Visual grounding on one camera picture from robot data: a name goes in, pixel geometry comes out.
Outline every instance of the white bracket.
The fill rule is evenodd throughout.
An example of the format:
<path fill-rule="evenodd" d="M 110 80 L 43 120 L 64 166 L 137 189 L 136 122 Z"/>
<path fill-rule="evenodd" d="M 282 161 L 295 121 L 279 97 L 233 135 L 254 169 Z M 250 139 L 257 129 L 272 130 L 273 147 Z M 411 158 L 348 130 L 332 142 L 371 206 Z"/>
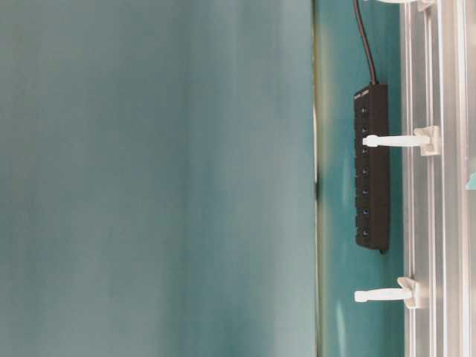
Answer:
<path fill-rule="evenodd" d="M 422 156 L 441 153 L 441 136 L 438 126 L 415 129 L 415 135 L 377 136 L 369 135 L 362 140 L 368 147 L 419 147 Z"/>
<path fill-rule="evenodd" d="M 354 299 L 358 303 L 373 301 L 403 300 L 409 309 L 422 307 L 419 293 L 419 284 L 408 277 L 399 277 L 397 283 L 401 289 L 377 289 L 368 292 L 355 292 Z"/>
<path fill-rule="evenodd" d="M 424 11 L 434 4 L 434 0 L 378 0 L 388 4 L 408 4 L 410 2 L 418 1 L 418 11 Z"/>

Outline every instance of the teal wall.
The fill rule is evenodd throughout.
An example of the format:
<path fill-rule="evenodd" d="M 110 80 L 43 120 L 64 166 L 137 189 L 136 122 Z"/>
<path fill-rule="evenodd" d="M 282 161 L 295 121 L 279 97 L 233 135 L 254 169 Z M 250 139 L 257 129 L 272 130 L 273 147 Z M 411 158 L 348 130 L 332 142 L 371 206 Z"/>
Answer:
<path fill-rule="evenodd" d="M 396 286 L 403 274 L 401 155 L 391 150 L 390 250 L 354 240 L 353 94 L 369 81 L 348 0 L 316 1 L 322 356 L 403 356 L 403 305 L 354 303 L 356 289 Z M 389 85 L 390 131 L 400 133 L 398 5 L 361 1 L 377 74 Z"/>
<path fill-rule="evenodd" d="M 310 1 L 0 13 L 0 355 L 313 356 Z"/>
<path fill-rule="evenodd" d="M 309 0 L 191 4 L 186 355 L 315 355 Z"/>
<path fill-rule="evenodd" d="M 0 355 L 181 355 L 183 5 L 1 2 Z"/>

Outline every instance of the black usb hub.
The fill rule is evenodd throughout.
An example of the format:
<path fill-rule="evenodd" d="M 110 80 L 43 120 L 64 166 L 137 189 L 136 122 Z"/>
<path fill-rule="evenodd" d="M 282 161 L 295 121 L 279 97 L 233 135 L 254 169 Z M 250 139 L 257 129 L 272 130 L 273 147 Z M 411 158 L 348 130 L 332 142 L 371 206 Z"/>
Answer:
<path fill-rule="evenodd" d="M 388 250 L 390 230 L 390 162 L 387 147 L 366 147 L 368 135 L 388 135 L 385 84 L 370 84 L 354 96 L 356 138 L 356 242 Z"/>

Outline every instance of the black cable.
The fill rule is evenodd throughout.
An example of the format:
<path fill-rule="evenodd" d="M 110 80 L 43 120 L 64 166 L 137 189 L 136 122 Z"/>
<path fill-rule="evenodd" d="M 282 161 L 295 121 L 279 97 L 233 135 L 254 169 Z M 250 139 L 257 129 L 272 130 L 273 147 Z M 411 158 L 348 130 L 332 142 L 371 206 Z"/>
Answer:
<path fill-rule="evenodd" d="M 377 84 L 375 64 L 373 63 L 372 52 L 370 51 L 367 35 L 365 34 L 364 23 L 362 21 L 362 15 L 360 14 L 360 7 L 358 5 L 358 0 L 354 0 L 354 12 L 356 13 L 358 32 L 360 33 L 360 37 L 362 38 L 362 43 L 364 44 L 365 56 L 367 57 L 367 62 L 369 64 L 370 81 L 372 84 Z"/>

